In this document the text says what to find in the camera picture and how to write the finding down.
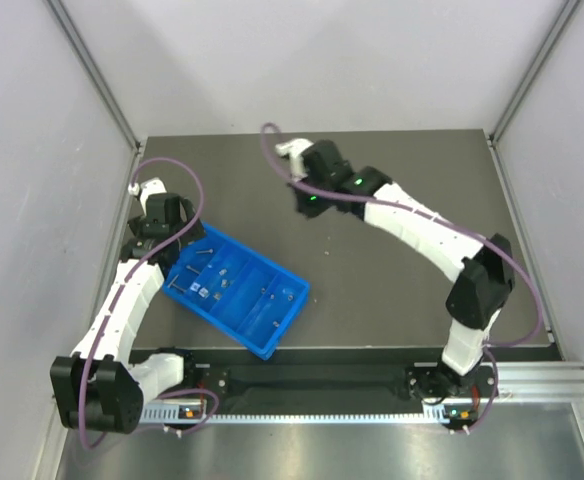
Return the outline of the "blue compartment bin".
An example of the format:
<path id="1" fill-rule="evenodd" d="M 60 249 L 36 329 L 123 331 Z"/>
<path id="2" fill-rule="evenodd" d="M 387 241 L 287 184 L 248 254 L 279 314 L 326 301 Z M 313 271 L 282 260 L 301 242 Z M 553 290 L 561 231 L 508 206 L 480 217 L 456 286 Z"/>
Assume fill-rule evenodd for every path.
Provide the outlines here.
<path id="1" fill-rule="evenodd" d="M 163 284 L 163 292 L 258 358 L 267 360 L 305 306 L 310 284 L 211 225 L 204 227 L 206 237 L 181 251 Z M 214 249 L 214 253 L 196 254 L 207 249 Z M 187 265 L 201 274 L 187 270 Z M 222 269 L 227 269 L 225 276 L 219 274 Z M 187 292 L 169 287 L 175 275 L 178 278 L 174 284 Z M 224 279 L 230 282 L 228 288 L 221 287 Z M 199 290 L 206 288 L 208 296 L 203 298 L 199 290 L 191 291 L 193 283 L 200 285 Z M 265 293 L 261 292 L 263 287 L 267 289 Z M 217 292 L 220 300 L 213 298 Z M 293 295 L 292 301 L 288 301 L 289 295 Z"/>

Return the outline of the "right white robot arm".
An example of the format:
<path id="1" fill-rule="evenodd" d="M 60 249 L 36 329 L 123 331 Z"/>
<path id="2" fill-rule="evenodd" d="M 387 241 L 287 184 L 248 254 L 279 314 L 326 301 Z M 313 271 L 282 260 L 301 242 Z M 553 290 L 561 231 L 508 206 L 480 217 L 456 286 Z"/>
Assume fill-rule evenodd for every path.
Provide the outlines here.
<path id="1" fill-rule="evenodd" d="M 484 243 L 448 228 L 444 218 L 380 170 L 354 170 L 331 140 L 294 139 L 274 150 L 289 163 L 299 213 L 315 218 L 334 207 L 352 214 L 422 255 L 451 282 L 445 302 L 451 316 L 448 340 L 425 386 L 434 396 L 466 387 L 514 288 L 513 268 L 504 259 L 511 252 L 509 240 L 495 234 Z"/>

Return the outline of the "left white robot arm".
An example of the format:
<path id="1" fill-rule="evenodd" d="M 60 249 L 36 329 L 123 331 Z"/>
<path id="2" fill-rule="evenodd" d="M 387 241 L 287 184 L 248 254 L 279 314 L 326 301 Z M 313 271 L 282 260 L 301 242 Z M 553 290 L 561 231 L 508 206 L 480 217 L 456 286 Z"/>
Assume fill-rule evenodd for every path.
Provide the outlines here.
<path id="1" fill-rule="evenodd" d="M 186 355 L 161 348 L 132 364 L 130 354 L 145 314 L 182 250 L 205 236 L 192 202 L 152 178 L 130 193 L 142 214 L 129 220 L 110 290 L 83 339 L 57 357 L 50 378 L 64 427 L 132 432 L 143 408 L 185 378 Z"/>

